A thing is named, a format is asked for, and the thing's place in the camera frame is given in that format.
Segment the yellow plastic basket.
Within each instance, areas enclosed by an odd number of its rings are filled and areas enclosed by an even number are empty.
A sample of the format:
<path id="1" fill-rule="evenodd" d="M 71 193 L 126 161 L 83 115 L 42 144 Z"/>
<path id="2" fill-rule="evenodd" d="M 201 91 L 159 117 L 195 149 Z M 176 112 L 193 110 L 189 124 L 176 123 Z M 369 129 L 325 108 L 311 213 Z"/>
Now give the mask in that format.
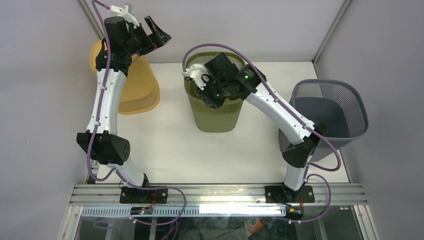
<path id="1" fill-rule="evenodd" d="M 160 102 L 160 86 L 147 58 L 134 54 L 120 95 L 118 113 L 134 115 L 155 108 Z"/>

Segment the green plastic basket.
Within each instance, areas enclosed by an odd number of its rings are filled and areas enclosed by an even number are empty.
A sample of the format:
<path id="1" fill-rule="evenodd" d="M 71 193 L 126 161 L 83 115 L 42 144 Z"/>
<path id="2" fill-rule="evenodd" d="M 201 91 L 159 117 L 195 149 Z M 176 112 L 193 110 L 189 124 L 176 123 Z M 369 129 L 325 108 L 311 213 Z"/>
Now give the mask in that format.
<path id="1" fill-rule="evenodd" d="M 245 61 L 238 55 L 231 52 L 224 53 L 238 69 L 241 69 L 245 65 Z M 216 54 L 218 54 L 216 51 L 196 53 L 188 58 L 185 66 L 191 67 L 193 64 L 203 65 Z M 197 128 L 206 133 L 225 133 L 232 131 L 236 127 L 243 101 L 241 99 L 227 98 L 220 108 L 208 108 L 204 101 L 196 95 L 196 88 L 197 86 L 193 81 L 184 81 L 184 89 Z"/>

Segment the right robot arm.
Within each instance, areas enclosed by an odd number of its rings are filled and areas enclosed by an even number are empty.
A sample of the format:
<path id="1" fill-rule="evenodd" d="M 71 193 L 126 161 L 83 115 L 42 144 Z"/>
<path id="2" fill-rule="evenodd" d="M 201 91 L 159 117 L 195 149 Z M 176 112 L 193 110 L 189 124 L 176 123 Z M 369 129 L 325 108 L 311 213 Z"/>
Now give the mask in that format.
<path id="1" fill-rule="evenodd" d="M 206 63 L 187 67 L 185 77 L 195 82 L 195 93 L 206 107 L 219 109 L 228 98 L 247 101 L 285 134 L 289 141 L 282 152 L 287 164 L 286 173 L 280 189 L 271 196 L 281 203 L 299 200 L 306 182 L 307 164 L 326 129 L 325 125 L 314 123 L 281 99 L 255 66 L 245 64 L 237 67 L 223 52 Z"/>

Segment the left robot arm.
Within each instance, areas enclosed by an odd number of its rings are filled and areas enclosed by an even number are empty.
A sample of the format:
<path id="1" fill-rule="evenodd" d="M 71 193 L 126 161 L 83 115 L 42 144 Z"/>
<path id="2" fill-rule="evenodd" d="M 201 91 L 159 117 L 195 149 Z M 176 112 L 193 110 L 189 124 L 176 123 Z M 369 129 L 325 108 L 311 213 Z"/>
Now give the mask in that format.
<path id="1" fill-rule="evenodd" d="M 116 173 L 128 187 L 131 197 L 145 203 L 151 196 L 148 177 L 130 158 L 130 142 L 118 135 L 118 113 L 122 91 L 130 75 L 133 56 L 144 56 L 171 40 L 152 19 L 144 18 L 151 34 L 141 25 L 122 16 L 103 21 L 105 37 L 92 47 L 91 59 L 96 72 L 96 94 L 92 114 L 76 142 L 86 153 L 91 178 L 103 182 Z"/>

